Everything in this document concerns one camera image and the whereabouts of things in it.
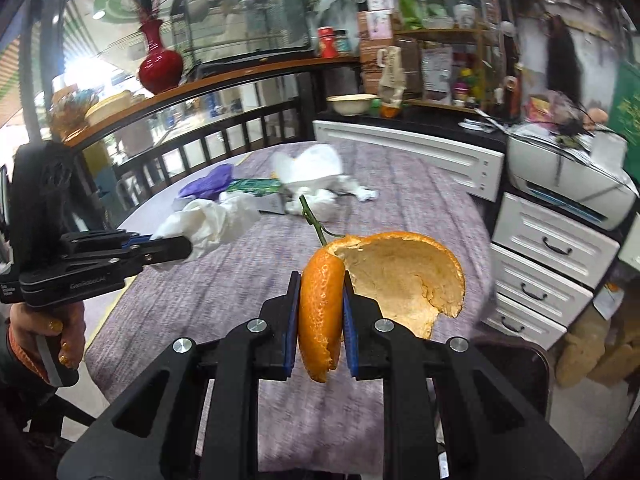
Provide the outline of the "person's left hand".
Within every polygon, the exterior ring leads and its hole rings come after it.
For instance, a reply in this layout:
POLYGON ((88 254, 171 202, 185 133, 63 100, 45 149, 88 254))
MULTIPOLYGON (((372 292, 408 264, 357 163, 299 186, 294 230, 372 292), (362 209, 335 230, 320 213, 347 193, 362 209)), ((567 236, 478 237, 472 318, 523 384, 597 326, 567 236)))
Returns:
POLYGON ((12 304, 9 310, 9 344, 18 359, 32 372, 43 376, 43 358, 37 336, 52 339, 60 347, 56 358, 66 368, 78 367, 85 350, 85 306, 66 304, 53 313, 27 304, 12 304))

